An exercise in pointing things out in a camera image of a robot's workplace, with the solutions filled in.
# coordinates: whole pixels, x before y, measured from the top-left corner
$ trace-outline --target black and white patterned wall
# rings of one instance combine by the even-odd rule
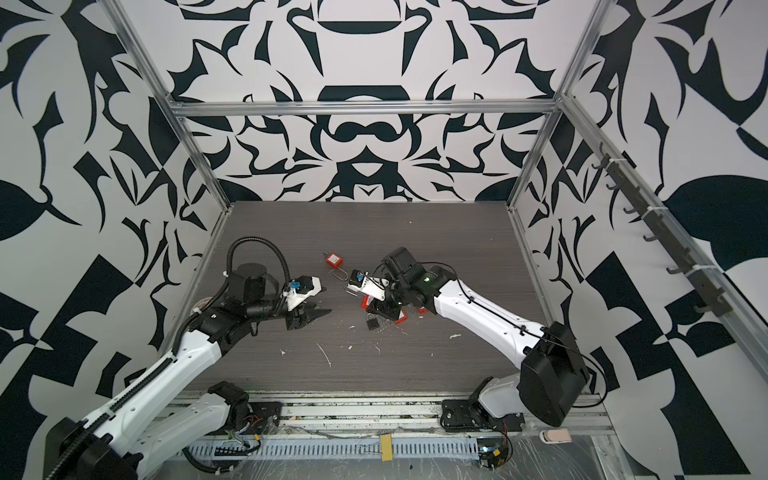
[[[124,2],[178,101],[552,98],[594,0]],[[195,118],[231,200],[505,200],[541,115]]]
[[[0,465],[40,478],[154,361],[220,208],[93,0],[2,3],[0,123]]]
[[[757,1],[619,0],[575,89],[763,315],[765,18]],[[607,374],[591,388],[608,390],[638,478],[765,478],[768,386],[717,318],[694,310],[701,298],[667,274],[672,260],[643,240],[597,161],[563,120],[518,212],[553,310]]]
[[[506,200],[543,114],[194,118],[230,200]]]
[[[576,98],[763,315],[768,2],[620,0]]]
[[[551,98],[594,0],[123,3],[177,100],[311,101]]]

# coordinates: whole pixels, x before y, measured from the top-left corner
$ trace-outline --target yellow clip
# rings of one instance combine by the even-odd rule
[[[382,435],[382,462],[392,461],[392,436]]]

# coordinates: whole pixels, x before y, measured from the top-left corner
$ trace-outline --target black motor housing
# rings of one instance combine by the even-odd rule
[[[587,385],[589,372],[577,353],[571,329],[554,323],[547,328],[544,338],[549,342],[539,340],[525,356],[518,390],[520,400],[532,414],[558,427]]]

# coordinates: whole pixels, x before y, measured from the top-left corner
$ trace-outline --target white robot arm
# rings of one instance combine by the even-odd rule
[[[232,268],[235,248],[246,241],[263,243],[275,252],[286,279],[282,288],[263,265]],[[285,319],[288,330],[300,329],[330,310],[317,309],[308,301],[325,290],[319,278],[292,278],[282,253],[259,237],[244,237],[232,244],[226,277],[219,292],[177,332],[170,352],[80,422],[62,419],[51,429],[45,439],[46,480],[141,480],[202,435],[222,428],[243,429],[248,395],[228,382],[212,386],[183,412],[156,425],[150,423],[198,374],[246,335],[257,335],[260,322]],[[267,284],[273,285],[275,293],[266,293]],[[240,453],[258,448],[259,443],[245,445]],[[217,472],[218,468],[196,462],[189,452],[184,454],[200,470]]]
[[[440,265],[427,270],[400,247],[382,260],[384,278],[354,270],[347,288],[369,294],[372,300],[366,311],[391,320],[398,319],[403,305],[426,307],[465,326],[520,369],[504,379],[486,379],[477,398],[470,398],[476,404],[477,425],[491,425],[493,419],[520,412],[522,403],[540,420],[559,426],[589,379],[569,328],[560,323],[545,327],[517,316]]]

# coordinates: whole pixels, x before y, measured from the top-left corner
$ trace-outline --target white debris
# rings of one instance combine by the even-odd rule
[[[331,368],[331,361],[330,361],[330,359],[328,359],[328,356],[326,355],[326,351],[323,350],[322,346],[320,346],[319,343],[315,343],[315,345],[317,345],[317,348],[320,349],[320,352],[323,352],[323,356],[326,357],[326,361],[328,362],[328,368]]]

